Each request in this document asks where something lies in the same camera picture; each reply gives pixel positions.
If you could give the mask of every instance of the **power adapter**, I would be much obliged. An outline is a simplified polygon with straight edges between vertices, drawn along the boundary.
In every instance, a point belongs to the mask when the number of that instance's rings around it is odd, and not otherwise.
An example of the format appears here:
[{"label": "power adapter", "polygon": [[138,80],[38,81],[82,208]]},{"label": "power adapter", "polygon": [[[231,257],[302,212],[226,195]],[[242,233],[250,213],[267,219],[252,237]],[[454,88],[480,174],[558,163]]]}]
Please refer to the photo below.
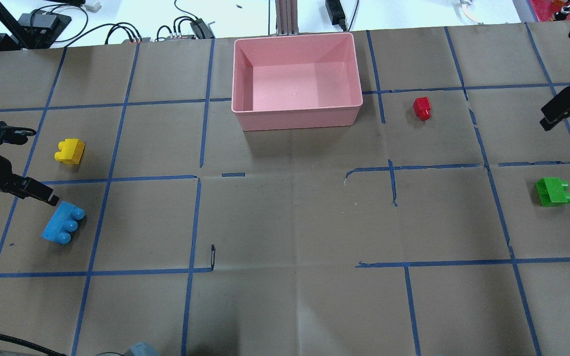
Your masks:
[{"label": "power adapter", "polygon": [[342,31],[346,31],[346,16],[340,0],[325,0],[325,7],[331,19],[331,25],[340,25]]}]

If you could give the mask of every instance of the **cable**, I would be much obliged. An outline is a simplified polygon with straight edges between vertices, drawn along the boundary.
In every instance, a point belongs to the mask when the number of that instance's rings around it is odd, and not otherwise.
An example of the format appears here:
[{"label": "cable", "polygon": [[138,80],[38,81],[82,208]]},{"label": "cable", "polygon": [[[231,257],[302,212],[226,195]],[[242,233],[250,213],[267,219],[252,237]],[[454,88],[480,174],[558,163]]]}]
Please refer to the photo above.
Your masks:
[{"label": "cable", "polygon": [[197,16],[195,16],[195,14],[190,13],[190,12],[188,12],[188,11],[186,11],[186,10],[180,9],[180,8],[177,6],[177,0],[175,0],[175,1],[173,2],[173,5],[175,5],[175,8],[178,9],[179,11],[181,11],[181,12],[183,12],[183,13],[187,13],[187,14],[189,14],[190,16],[194,17],[195,20],[198,19]]},{"label": "cable", "polygon": [[123,30],[125,30],[125,32],[127,32],[127,35],[129,36],[129,42],[138,42],[138,38],[135,37],[136,35],[133,33],[133,30],[129,29],[129,27],[122,26],[122,25],[113,25],[113,27],[111,27],[111,29],[107,33],[107,38],[104,39],[104,43],[106,45],[109,44],[109,38],[111,37],[113,32],[117,29],[123,29]]},{"label": "cable", "polygon": [[25,131],[25,133],[20,133],[24,136],[34,136],[37,132],[30,128],[19,128],[18,126],[0,126],[0,131]]},{"label": "cable", "polygon": [[355,14],[358,13],[358,6],[360,6],[360,0],[357,0],[355,2],[355,10],[353,10],[353,16],[351,16],[351,22],[349,22],[349,29],[347,31],[350,31],[351,26],[353,26],[353,20],[355,20]]},{"label": "cable", "polygon": [[52,351],[50,349],[47,349],[41,345],[37,345],[36,343],[27,342],[27,341],[22,340],[22,339],[14,338],[13,336],[7,336],[4,334],[0,334],[0,340],[2,340],[3,342],[9,342],[9,343],[21,345],[23,347],[27,347],[28,349],[33,349],[33,350],[38,351],[38,352],[43,352],[43,354],[46,354],[48,356],[65,356],[65,354],[60,354],[56,351]]},{"label": "cable", "polygon": [[160,31],[162,29],[166,28],[168,30],[168,33],[170,34],[170,36],[173,36],[173,32],[170,31],[170,27],[168,27],[167,25],[161,25],[160,28],[158,29],[158,33],[155,36],[155,42],[158,42],[160,40]]},{"label": "cable", "polygon": [[90,32],[95,31],[95,30],[97,30],[97,29],[100,29],[101,27],[105,27],[105,26],[115,26],[115,25],[116,25],[115,23],[104,23],[104,24],[102,24],[102,25],[98,25],[98,26],[96,26],[96,27],[93,27],[93,29],[91,29],[91,30],[85,32],[84,34],[81,34],[81,35],[78,36],[76,39],[74,39],[72,42],[70,42],[70,43],[64,45],[63,48],[69,47],[70,45],[72,45],[72,43],[74,43],[74,42],[78,41],[79,39],[85,37],[85,36],[86,36],[87,34],[89,34]]},{"label": "cable", "polygon": [[190,20],[190,21],[193,21],[193,19],[190,18],[190,17],[188,17],[188,16],[179,16],[178,18],[176,18],[175,20],[173,20],[173,32],[175,32],[175,33],[180,32],[180,33],[181,33],[181,30],[179,30],[179,27],[176,27],[176,22],[177,22],[177,20],[183,20],[183,19],[186,19],[186,18],[187,18],[188,20]]}]

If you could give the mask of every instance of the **toy brick stud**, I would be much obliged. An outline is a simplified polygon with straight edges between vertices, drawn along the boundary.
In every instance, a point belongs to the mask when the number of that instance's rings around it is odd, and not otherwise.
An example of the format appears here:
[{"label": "toy brick stud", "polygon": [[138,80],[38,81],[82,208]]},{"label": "toy brick stud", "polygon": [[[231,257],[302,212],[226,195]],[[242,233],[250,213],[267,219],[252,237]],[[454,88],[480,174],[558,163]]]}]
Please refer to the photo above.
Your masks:
[{"label": "toy brick stud", "polygon": [[432,107],[430,106],[430,100],[428,100],[427,96],[415,99],[412,108],[415,109],[415,115],[417,115],[421,121],[430,119],[430,109],[432,109]]},{"label": "toy brick stud", "polygon": [[536,182],[536,189],[543,207],[559,207],[570,204],[569,183],[560,178],[543,178]]},{"label": "toy brick stud", "polygon": [[58,143],[59,151],[54,159],[66,165],[77,165],[81,162],[85,143],[79,139],[65,139]]},{"label": "toy brick stud", "polygon": [[56,208],[52,219],[47,223],[41,237],[61,245],[66,245],[66,243],[69,243],[72,239],[70,233],[75,232],[76,229],[79,228],[79,224],[76,221],[84,217],[85,212],[81,208],[62,201],[58,208]]}]

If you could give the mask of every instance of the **plastic bin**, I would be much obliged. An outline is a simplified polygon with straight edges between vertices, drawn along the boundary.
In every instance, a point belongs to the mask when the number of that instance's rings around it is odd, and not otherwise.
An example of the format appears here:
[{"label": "plastic bin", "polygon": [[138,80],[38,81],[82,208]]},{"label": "plastic bin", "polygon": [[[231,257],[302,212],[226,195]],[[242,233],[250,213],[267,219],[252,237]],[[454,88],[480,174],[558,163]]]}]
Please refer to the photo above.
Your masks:
[{"label": "plastic bin", "polygon": [[350,126],[360,106],[352,34],[235,41],[232,109],[244,131]]}]

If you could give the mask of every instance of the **black cable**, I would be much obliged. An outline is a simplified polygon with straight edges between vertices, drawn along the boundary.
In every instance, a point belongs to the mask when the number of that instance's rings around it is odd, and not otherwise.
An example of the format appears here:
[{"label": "black cable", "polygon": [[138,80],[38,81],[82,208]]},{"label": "black cable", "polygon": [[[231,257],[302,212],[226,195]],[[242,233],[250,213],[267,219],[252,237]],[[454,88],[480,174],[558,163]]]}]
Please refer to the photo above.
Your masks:
[{"label": "black cable", "polygon": [[[181,33],[182,31],[180,30],[180,27],[182,26],[182,23],[184,21],[190,21],[191,23],[197,23],[195,20],[193,20],[192,18],[183,18],[181,20],[179,20],[179,24],[177,24],[177,30],[179,30],[179,32]],[[199,29],[199,31],[201,32],[201,36],[202,38],[206,38],[206,35],[204,34],[204,30],[201,29],[201,26],[197,25],[197,28]]]},{"label": "black cable", "polygon": [[351,16],[351,22],[349,22],[349,29],[348,31],[351,30],[351,26],[353,26],[353,20],[355,20],[355,14],[358,13],[358,5],[360,5],[360,0],[357,0],[355,2],[355,10],[353,10],[353,16]]},{"label": "black cable", "polygon": [[71,41],[71,40],[77,38],[77,37],[78,37],[81,33],[83,33],[83,31],[87,28],[87,25],[89,25],[89,14],[87,14],[87,12],[85,11],[85,9],[83,9],[83,8],[80,7],[80,6],[73,6],[73,5],[72,5],[72,7],[76,7],[77,9],[83,11],[83,13],[85,14],[85,25],[84,25],[83,28],[79,31],[79,33],[75,34],[74,36],[71,36],[71,37],[68,38],[68,39],[61,39],[61,40],[58,40],[58,41],[54,41],[54,43],[63,43],[63,42]]},{"label": "black cable", "polygon": [[84,34],[81,34],[80,36],[78,36],[76,39],[74,39],[72,42],[66,44],[63,46],[63,48],[69,47],[70,45],[72,45],[72,43],[78,41],[79,39],[85,37],[86,35],[88,35],[90,32],[95,31],[97,29],[100,29],[101,27],[105,27],[105,26],[115,26],[115,23],[104,23],[102,25],[98,25],[96,27],[93,27],[93,29],[85,32]]},{"label": "black cable", "polygon": [[180,8],[177,6],[177,0],[175,0],[175,1],[173,2],[173,5],[175,5],[175,8],[178,9],[179,11],[181,11],[181,12],[183,12],[183,13],[187,13],[187,14],[189,14],[190,16],[194,17],[195,20],[198,19],[197,16],[195,16],[195,14],[190,13],[190,12],[188,12],[188,11],[186,11],[186,10],[180,9]]},{"label": "black cable", "polygon": [[170,36],[173,36],[173,32],[170,31],[170,27],[168,27],[167,25],[161,25],[160,28],[158,29],[158,33],[155,36],[155,42],[158,42],[160,40],[160,31],[162,29],[166,28],[168,30],[168,33],[170,34]]},{"label": "black cable", "polygon": [[18,126],[0,126],[0,131],[27,131],[24,136],[34,136],[37,132],[30,128],[20,128]]},{"label": "black cable", "polygon": [[109,32],[107,33],[107,38],[104,39],[104,43],[106,45],[109,44],[109,38],[111,37],[113,32],[115,32],[115,30],[117,30],[117,29],[123,29],[123,30],[125,30],[125,32],[127,32],[127,35],[129,36],[129,42],[138,42],[138,38],[136,37],[136,34],[134,34],[133,30],[129,29],[129,27],[122,26],[122,25],[113,25],[113,27],[111,27],[111,29],[109,29]]},{"label": "black cable", "polygon": [[56,351],[52,351],[52,350],[45,348],[41,345],[37,345],[36,343],[27,342],[27,341],[22,340],[22,339],[14,338],[13,336],[7,336],[4,334],[0,334],[0,340],[2,340],[3,342],[9,342],[9,343],[21,345],[23,347],[27,347],[28,349],[33,349],[33,350],[38,351],[38,352],[43,352],[43,354],[46,354],[48,356],[65,356],[65,354],[60,354]]},{"label": "black cable", "polygon": [[177,32],[181,32],[181,30],[179,30],[179,27],[176,27],[176,22],[177,20],[182,20],[184,18],[187,18],[189,20],[192,21],[192,18],[188,17],[188,16],[179,16],[178,18],[176,18],[175,20],[173,20],[173,32],[177,33]]}]

